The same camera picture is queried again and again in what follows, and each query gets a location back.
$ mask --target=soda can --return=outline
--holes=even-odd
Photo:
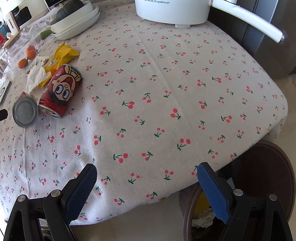
[[[34,96],[22,92],[12,107],[12,116],[20,127],[29,127],[38,115],[38,106]]]
[[[53,118],[60,119],[81,80],[79,70],[69,64],[62,64],[41,96],[39,109]]]

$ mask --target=brown trash bin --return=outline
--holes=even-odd
[[[295,202],[295,175],[287,155],[272,142],[261,140],[234,161],[217,172],[218,176],[232,177],[235,187],[247,195],[267,197],[273,193],[279,198],[287,220],[292,215]],[[179,204],[184,217],[185,241],[217,241],[225,225],[214,219],[208,228],[192,228],[195,204],[202,189],[199,183],[180,191]],[[255,220],[248,223],[244,240],[250,240]]]

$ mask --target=blue gripper pad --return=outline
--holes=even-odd
[[[96,184],[97,171],[93,164],[87,164],[62,197],[64,220],[67,225],[76,220]]]
[[[227,224],[231,218],[228,212],[228,201],[203,163],[197,167],[197,177],[216,217]]]

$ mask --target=red can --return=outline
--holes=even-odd
[[[81,80],[79,70],[69,64],[61,65],[41,96],[39,109],[53,118],[60,119]]]

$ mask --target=smartphone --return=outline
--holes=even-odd
[[[1,87],[0,87],[0,106],[3,105],[4,100],[7,96],[7,93],[9,91],[9,88],[11,86],[11,81],[4,83]]]

